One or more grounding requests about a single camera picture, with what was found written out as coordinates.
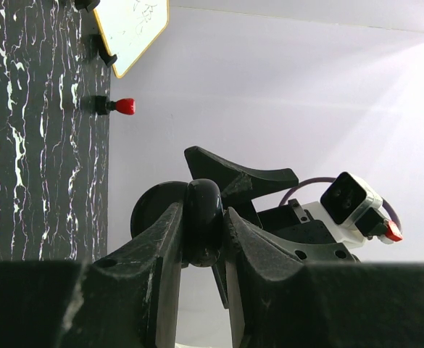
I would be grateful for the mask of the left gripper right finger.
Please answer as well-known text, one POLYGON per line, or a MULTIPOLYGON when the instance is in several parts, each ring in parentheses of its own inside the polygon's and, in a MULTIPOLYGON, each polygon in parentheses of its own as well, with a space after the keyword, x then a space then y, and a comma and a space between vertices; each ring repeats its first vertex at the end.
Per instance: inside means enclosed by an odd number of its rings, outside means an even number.
POLYGON ((300 260, 285 241, 224 218, 235 347, 424 347, 424 263, 300 260))

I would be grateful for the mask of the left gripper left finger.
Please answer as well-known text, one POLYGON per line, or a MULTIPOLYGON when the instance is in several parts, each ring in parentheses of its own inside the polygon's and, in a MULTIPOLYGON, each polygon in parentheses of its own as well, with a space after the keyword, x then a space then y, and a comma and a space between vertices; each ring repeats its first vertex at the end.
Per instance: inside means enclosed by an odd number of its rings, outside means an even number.
POLYGON ((0 347, 173 347, 182 215, 96 262, 0 262, 0 347))

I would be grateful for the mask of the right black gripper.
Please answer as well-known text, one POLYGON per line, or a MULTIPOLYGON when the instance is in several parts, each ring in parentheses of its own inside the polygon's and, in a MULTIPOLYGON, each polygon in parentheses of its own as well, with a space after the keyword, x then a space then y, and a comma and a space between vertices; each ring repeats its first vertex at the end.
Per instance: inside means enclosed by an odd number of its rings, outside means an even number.
MULTIPOLYGON (((314 218, 296 199, 257 213, 254 199, 299 185, 292 169, 256 170, 237 165, 199 146, 187 148, 184 156, 192 178, 214 181, 220 189, 224 207, 232 207, 242 218, 262 227, 280 249, 302 262, 359 260, 344 243, 335 240, 325 222, 314 218)), ((212 272, 223 307, 228 309, 225 263, 215 263, 212 272)))

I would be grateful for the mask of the black earbud case base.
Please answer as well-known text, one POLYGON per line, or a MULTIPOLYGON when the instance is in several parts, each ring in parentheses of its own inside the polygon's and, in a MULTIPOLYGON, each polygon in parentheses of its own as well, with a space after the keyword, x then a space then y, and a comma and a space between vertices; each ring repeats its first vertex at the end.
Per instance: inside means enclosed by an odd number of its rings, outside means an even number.
POLYGON ((130 217, 132 237, 150 228, 173 203, 183 204, 183 263, 212 267, 223 244, 223 203, 210 179, 169 181, 151 187, 136 202, 130 217))

